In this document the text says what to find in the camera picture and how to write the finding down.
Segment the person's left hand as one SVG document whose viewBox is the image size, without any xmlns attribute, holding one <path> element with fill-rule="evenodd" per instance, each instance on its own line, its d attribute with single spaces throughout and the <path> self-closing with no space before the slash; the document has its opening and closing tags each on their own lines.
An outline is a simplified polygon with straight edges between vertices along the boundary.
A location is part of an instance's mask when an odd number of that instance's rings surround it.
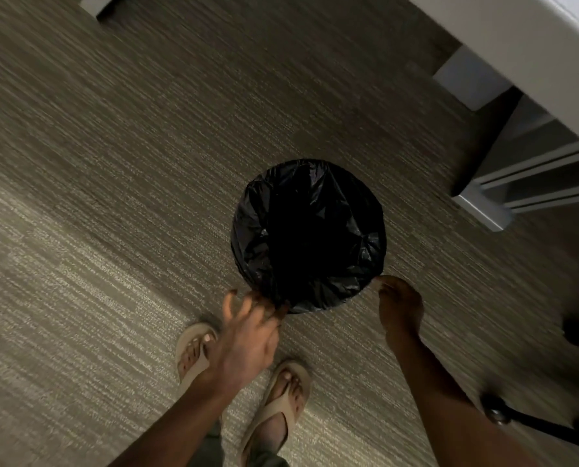
<svg viewBox="0 0 579 467">
<path fill-rule="evenodd" d="M 273 323 L 277 308 L 255 291 L 242 298 L 210 352 L 202 373 L 205 387 L 221 397 L 235 395 L 271 365 L 279 343 L 280 327 Z"/>
</svg>

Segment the person's right hand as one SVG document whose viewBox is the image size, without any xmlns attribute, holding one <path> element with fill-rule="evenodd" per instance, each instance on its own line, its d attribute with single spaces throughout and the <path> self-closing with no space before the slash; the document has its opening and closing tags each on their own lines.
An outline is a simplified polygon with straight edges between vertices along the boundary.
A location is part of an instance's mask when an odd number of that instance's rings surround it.
<svg viewBox="0 0 579 467">
<path fill-rule="evenodd" d="M 379 306 L 380 323 L 391 350 L 400 343 L 419 340 L 419 329 L 424 315 L 423 298 L 409 283 L 407 306 Z"/>
</svg>

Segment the black trash bag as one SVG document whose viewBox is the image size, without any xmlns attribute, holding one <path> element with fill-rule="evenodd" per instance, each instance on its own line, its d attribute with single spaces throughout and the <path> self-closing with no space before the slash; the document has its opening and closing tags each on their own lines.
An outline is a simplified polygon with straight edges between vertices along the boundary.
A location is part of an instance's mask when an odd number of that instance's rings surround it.
<svg viewBox="0 0 579 467">
<path fill-rule="evenodd" d="M 247 285 L 289 314 L 326 311 L 384 270 L 383 208 L 362 180 L 321 159 L 257 175 L 232 219 L 231 252 Z"/>
</svg>

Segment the person's left forearm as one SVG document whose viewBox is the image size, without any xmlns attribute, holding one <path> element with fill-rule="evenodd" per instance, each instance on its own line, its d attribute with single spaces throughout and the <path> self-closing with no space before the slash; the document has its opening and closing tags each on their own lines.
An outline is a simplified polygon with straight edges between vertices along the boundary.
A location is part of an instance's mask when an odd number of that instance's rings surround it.
<svg viewBox="0 0 579 467">
<path fill-rule="evenodd" d="M 242 377 L 205 370 L 107 467 L 186 467 L 244 385 Z"/>
</svg>

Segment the person's right forearm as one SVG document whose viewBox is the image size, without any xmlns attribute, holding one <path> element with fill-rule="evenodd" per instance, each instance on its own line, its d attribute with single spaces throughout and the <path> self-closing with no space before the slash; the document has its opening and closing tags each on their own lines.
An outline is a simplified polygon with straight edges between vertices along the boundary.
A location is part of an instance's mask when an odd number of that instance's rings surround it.
<svg viewBox="0 0 579 467">
<path fill-rule="evenodd" d="M 439 467 L 538 467 L 518 442 L 472 403 L 413 333 L 387 332 Z"/>
</svg>

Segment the person's left foot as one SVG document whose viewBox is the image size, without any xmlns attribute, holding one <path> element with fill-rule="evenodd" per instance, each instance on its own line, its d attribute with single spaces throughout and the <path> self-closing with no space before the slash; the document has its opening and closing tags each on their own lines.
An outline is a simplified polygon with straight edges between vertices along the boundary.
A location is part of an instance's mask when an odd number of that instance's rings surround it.
<svg viewBox="0 0 579 467">
<path fill-rule="evenodd" d="M 213 349 L 215 343 L 216 335 L 208 331 L 202 336 L 194 337 L 191 342 L 186 344 L 177 365 L 180 380 L 182 380 L 196 362 L 200 360 L 202 354 L 209 359 L 209 352 Z"/>
</svg>

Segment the person's foot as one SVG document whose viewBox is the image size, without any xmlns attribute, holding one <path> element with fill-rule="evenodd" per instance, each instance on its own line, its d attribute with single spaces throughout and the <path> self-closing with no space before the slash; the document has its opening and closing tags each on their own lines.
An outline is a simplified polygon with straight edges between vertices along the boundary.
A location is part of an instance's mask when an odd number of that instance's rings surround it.
<svg viewBox="0 0 579 467">
<path fill-rule="evenodd" d="M 180 380 L 182 380 L 196 362 L 200 360 L 202 354 L 209 359 L 209 352 L 213 349 L 215 343 L 216 335 L 208 331 L 202 336 L 194 337 L 191 342 L 186 344 L 177 365 Z"/>
<path fill-rule="evenodd" d="M 281 371 L 264 405 L 265 416 L 256 427 L 252 442 L 261 439 L 280 451 L 300 418 L 306 400 L 299 377 L 287 369 Z"/>
</svg>

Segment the beige left sandal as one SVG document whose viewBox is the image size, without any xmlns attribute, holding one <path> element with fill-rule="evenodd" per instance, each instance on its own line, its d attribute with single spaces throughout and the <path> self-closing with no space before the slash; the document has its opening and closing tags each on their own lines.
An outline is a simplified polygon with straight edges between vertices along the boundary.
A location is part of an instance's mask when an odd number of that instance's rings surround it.
<svg viewBox="0 0 579 467">
<path fill-rule="evenodd" d="M 214 335 L 213 339 L 216 339 L 218 336 L 214 326 L 207 322 L 197 322 L 185 328 L 182 334 L 178 337 L 175 349 L 174 365 L 179 379 L 179 396 L 185 393 L 198 375 L 208 368 L 209 361 L 205 350 L 204 339 L 211 334 Z M 193 341 L 198 341 L 200 343 L 199 355 L 195 358 L 192 366 L 182 373 L 180 372 L 180 367 L 182 366 L 183 355 L 186 353 L 187 347 L 192 345 Z"/>
</svg>

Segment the beige sandal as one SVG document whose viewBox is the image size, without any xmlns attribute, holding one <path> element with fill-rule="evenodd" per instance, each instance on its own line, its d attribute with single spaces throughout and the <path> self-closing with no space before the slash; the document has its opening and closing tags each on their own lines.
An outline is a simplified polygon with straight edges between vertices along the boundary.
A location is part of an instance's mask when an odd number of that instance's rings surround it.
<svg viewBox="0 0 579 467">
<path fill-rule="evenodd" d="M 311 388 L 312 377 L 301 363 L 278 365 L 244 436 L 240 467 L 289 467 L 279 451 L 294 431 Z"/>
<path fill-rule="evenodd" d="M 174 365 L 179 379 L 179 396 L 185 393 L 198 375 L 208 368 L 209 361 L 205 350 L 204 339 L 211 334 L 214 335 L 213 339 L 216 339 L 218 336 L 214 326 L 207 322 L 197 322 L 185 328 L 182 334 L 178 337 L 175 349 Z M 199 355 L 195 358 L 192 366 L 182 373 L 180 372 L 180 367 L 182 366 L 183 355 L 186 353 L 187 347 L 192 345 L 193 341 L 198 341 L 200 343 Z"/>
</svg>

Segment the person's right foot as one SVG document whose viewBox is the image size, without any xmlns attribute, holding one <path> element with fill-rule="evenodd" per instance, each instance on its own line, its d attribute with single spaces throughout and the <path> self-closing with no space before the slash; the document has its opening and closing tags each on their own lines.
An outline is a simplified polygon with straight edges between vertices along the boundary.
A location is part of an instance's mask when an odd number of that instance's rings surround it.
<svg viewBox="0 0 579 467">
<path fill-rule="evenodd" d="M 299 377 L 287 369 L 281 371 L 264 405 L 265 416 L 256 427 L 252 442 L 261 439 L 280 451 L 300 418 L 306 400 Z"/>
</svg>

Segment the beige right sandal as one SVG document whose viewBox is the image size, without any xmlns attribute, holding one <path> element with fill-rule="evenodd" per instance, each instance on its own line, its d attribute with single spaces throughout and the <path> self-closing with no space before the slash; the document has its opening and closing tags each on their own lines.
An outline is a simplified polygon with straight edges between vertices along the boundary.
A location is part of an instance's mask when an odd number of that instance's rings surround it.
<svg viewBox="0 0 579 467">
<path fill-rule="evenodd" d="M 312 377 L 301 363 L 278 365 L 244 436 L 240 467 L 289 467 L 279 451 L 294 431 L 311 388 Z"/>
</svg>

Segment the olive trousers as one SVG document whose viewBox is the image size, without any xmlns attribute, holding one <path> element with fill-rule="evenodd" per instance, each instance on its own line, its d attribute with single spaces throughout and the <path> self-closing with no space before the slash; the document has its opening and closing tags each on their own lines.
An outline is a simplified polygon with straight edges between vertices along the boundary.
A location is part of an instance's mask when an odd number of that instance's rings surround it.
<svg viewBox="0 0 579 467">
<path fill-rule="evenodd" d="M 279 455 L 279 448 L 272 443 L 256 439 L 251 442 L 247 454 L 246 467 L 290 467 Z M 202 440 L 187 467 L 223 467 L 222 424 L 217 420 Z"/>
</svg>

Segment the black chair base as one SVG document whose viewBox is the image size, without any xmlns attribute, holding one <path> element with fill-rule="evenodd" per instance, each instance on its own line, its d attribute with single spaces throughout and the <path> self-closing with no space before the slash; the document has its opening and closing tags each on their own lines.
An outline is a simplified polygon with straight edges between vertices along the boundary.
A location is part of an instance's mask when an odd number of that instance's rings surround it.
<svg viewBox="0 0 579 467">
<path fill-rule="evenodd" d="M 564 317 L 564 319 L 567 317 L 575 317 L 579 319 L 579 317 L 576 316 L 566 316 Z M 579 447 L 579 417 L 573 419 L 571 426 L 565 426 L 522 413 L 514 408 L 511 408 L 510 406 L 508 407 L 510 408 L 509 415 L 511 415 L 512 418 L 511 423 L 515 422 L 521 424 L 534 431 L 541 432 L 550 437 L 559 439 L 561 441 L 565 441 L 567 443 Z"/>
</svg>

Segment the white desk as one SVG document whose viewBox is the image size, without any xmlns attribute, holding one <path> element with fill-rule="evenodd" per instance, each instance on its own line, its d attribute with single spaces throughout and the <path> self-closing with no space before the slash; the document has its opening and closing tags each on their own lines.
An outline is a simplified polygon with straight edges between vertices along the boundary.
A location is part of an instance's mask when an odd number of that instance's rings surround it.
<svg viewBox="0 0 579 467">
<path fill-rule="evenodd" d="M 493 232 L 579 203 L 579 0 L 409 0 L 461 46 L 433 78 L 478 111 L 522 97 L 452 200 Z"/>
</svg>

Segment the white furniture leg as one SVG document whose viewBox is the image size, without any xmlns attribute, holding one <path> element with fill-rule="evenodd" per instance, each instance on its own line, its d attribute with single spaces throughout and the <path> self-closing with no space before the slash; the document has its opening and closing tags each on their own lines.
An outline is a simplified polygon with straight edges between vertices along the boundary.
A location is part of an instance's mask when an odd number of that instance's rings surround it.
<svg viewBox="0 0 579 467">
<path fill-rule="evenodd" d="M 78 5 L 95 20 L 101 21 L 113 14 L 121 1 L 123 0 L 81 0 Z"/>
</svg>

